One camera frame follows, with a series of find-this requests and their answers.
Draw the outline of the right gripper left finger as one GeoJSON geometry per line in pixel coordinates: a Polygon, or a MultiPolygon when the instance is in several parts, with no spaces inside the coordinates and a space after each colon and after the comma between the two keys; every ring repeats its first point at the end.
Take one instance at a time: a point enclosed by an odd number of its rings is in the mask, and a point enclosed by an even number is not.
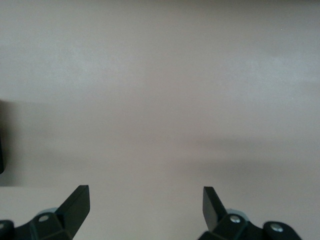
{"type": "Polygon", "coordinates": [[[58,207],[41,211],[27,223],[15,227],[0,221],[2,240],[72,240],[90,212],[90,189],[78,186],[58,207]]]}

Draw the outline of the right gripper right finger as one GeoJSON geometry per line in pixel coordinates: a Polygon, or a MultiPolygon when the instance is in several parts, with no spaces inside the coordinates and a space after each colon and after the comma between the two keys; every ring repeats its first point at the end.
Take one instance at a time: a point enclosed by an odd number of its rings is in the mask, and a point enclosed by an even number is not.
{"type": "Polygon", "coordinates": [[[299,240],[289,225],[267,221],[263,227],[251,223],[241,211],[226,209],[213,187],[203,188],[202,213],[208,228],[200,240],[299,240]]]}

